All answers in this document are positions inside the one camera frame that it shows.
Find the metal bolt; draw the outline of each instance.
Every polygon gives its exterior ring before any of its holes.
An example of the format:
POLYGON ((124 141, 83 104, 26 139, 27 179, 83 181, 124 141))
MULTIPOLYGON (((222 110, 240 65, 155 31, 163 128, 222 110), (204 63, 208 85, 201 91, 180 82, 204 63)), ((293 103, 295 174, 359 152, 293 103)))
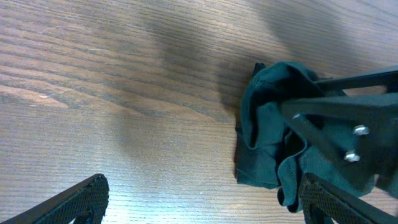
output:
POLYGON ((348 162, 358 162, 361 159, 361 157, 357 155, 357 153, 354 150, 352 150, 346 153, 344 159, 347 160, 348 162))
POLYGON ((365 125, 355 126, 353 134, 355 134, 356 136, 362 136, 362 135, 369 134, 369 128, 366 127, 365 125))

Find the wooden surface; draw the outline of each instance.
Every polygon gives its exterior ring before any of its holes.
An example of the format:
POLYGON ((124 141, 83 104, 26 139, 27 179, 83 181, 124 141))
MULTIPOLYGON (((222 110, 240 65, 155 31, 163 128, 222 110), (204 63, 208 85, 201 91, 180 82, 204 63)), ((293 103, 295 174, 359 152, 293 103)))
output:
POLYGON ((0 221, 103 173, 104 223, 303 223, 233 175, 254 62, 395 65, 397 20, 395 0, 0 1, 0 221))

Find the crumpled cloth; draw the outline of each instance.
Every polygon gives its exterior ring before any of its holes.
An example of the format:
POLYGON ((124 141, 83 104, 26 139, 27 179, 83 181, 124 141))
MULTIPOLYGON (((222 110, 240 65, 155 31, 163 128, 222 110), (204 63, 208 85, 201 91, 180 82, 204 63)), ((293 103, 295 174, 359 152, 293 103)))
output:
MULTIPOLYGON (((370 193, 374 187, 374 176, 357 174, 356 180, 345 179, 341 172, 350 172, 349 166, 337 169, 315 146, 295 134, 279 113, 278 104, 284 100, 344 95, 342 91, 321 91, 315 80, 317 74, 300 63, 279 62, 268 68, 257 63, 241 102, 241 123, 236 128, 238 183, 267 189, 280 187, 278 201, 290 212, 302 209, 298 189, 307 172, 356 197, 370 193)), ((354 147, 352 127, 347 121, 322 118, 320 131, 349 149, 354 147)))

